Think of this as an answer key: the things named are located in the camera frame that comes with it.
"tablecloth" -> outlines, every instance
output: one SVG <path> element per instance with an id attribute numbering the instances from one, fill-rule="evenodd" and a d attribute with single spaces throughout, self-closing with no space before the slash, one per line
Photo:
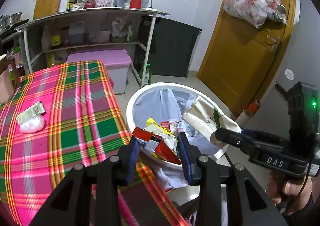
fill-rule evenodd
<path id="1" fill-rule="evenodd" d="M 41 101 L 45 127 L 22 134 L 18 114 Z M 21 78 L 0 105 L 0 200 L 19 225 L 28 225 L 78 162 L 97 164 L 127 144 L 130 132 L 100 61 L 54 66 Z M 124 225 L 186 225 L 141 159 L 119 190 Z"/>

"black cloth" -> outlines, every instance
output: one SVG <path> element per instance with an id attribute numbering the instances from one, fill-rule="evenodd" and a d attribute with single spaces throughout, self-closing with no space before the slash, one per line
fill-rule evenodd
<path id="1" fill-rule="evenodd" d="M 319 226 L 319 211 L 314 208 L 312 193 L 306 206 L 296 213 L 283 216 L 289 226 Z"/>

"pot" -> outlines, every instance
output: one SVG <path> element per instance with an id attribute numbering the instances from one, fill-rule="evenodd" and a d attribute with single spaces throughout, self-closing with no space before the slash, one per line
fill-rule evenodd
<path id="1" fill-rule="evenodd" d="M 8 18 L 6 18 L 5 19 L 5 27 L 20 21 L 21 14 L 22 14 L 21 12 L 15 13 L 15 14 L 10 15 Z"/>
<path id="2" fill-rule="evenodd" d="M 4 29 L 5 28 L 5 20 L 9 17 L 9 15 L 6 16 L 1 16 L 0 18 L 0 29 Z"/>

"door handle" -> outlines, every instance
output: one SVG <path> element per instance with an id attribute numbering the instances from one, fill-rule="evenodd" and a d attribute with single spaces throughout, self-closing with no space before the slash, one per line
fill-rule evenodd
<path id="1" fill-rule="evenodd" d="M 274 39 L 274 38 L 270 37 L 269 35 L 267 35 L 267 38 L 273 42 L 273 45 L 270 49 L 271 53 L 276 54 L 279 49 L 279 46 L 280 46 L 280 41 L 281 41 L 280 37 L 276 37 Z"/>

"wooden door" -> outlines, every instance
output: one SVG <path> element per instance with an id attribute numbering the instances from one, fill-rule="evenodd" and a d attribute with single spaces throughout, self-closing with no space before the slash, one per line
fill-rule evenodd
<path id="1" fill-rule="evenodd" d="M 260 99 L 279 66 L 289 41 L 295 0 L 281 0 L 288 25 L 266 20 L 256 29 L 221 8 L 198 77 L 239 116 L 252 100 Z M 277 53 L 273 41 L 280 38 Z"/>

